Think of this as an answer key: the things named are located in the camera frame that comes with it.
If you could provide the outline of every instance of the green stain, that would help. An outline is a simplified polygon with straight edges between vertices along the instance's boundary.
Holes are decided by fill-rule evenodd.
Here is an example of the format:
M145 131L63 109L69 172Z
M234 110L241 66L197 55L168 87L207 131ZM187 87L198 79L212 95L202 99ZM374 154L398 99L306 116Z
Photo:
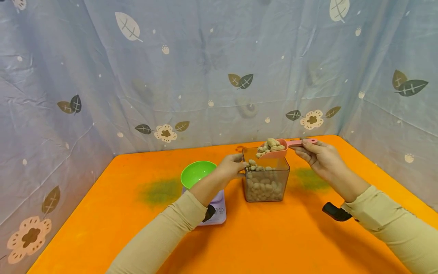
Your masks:
M310 168L299 168L295 170L295 175L300 180L301 187L305 190L318 191L330 189L330 185Z
M152 206L169 205L181 196L182 190L178 179L155 181L141 187L139 199Z

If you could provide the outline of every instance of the green bowl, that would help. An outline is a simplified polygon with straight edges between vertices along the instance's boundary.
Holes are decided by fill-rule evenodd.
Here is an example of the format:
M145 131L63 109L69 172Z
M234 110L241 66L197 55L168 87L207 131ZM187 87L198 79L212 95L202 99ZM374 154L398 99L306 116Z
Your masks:
M189 164L181 173L181 183L186 189L190 189L199 180L210 174L216 164L209 161L198 161Z

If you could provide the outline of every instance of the forearm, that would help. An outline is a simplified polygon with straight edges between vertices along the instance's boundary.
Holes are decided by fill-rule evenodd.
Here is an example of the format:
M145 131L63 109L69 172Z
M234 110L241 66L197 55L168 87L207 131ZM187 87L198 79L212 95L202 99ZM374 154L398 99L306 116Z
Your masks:
M438 231L374 186L343 209L382 240L413 274L438 273Z
M224 184L222 176L218 170L204 177L197 182L189 191L203 206L207 207L213 198L222 190Z
M205 218L206 211L192 193L185 192L123 248L107 273L156 273L180 240Z
M347 202L353 202L371 185L349 168L340 168L333 176L330 185Z

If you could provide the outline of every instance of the scoop handle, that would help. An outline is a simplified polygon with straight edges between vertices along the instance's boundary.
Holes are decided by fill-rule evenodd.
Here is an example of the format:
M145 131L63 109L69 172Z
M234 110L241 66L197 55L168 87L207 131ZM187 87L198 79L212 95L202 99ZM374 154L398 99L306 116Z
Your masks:
M316 144L318 143L317 139L306 139L306 141L312 143L312 144ZM286 145L287 147L291 147L291 146L303 146L303 140L293 140L293 141L286 141Z

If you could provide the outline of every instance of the finger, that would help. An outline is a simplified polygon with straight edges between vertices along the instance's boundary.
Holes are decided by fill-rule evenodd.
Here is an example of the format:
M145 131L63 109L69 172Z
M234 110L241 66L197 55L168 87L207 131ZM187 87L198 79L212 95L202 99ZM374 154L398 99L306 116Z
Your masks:
M321 141L318 141L316 144L317 144L318 146L323 146L323 147L328 147L328 146L329 146L329 144L326 144L326 143L321 142Z
M229 157L233 162L241 162L243 160L244 155L242 153L230 154Z
M305 153L305 152L302 152L302 151L299 151L299 150L296 150L295 151L295 154L298 156L298 157L300 157L301 159L303 159L304 161L306 161L306 162L310 162L310 160L312 159L312 157L309 155L309 154L307 154L307 153Z
M307 140L303 140L303 147L307 149L310 152L313 152L315 154L321 153L324 151L323 147L319 146L318 144L314 145L310 143Z
M235 163L236 165L236 169L238 171L243 170L244 168L246 168L247 166L249 166L249 164L247 162L240 162L240 163Z
M302 146L292 146L291 149L298 150L298 151L301 151L301 152L305 152L305 153L308 153L308 154L311 153L310 151L308 151L307 149L303 148Z
M245 174L243 173L237 173L236 176L234 176L234 179L242 179L245 178Z

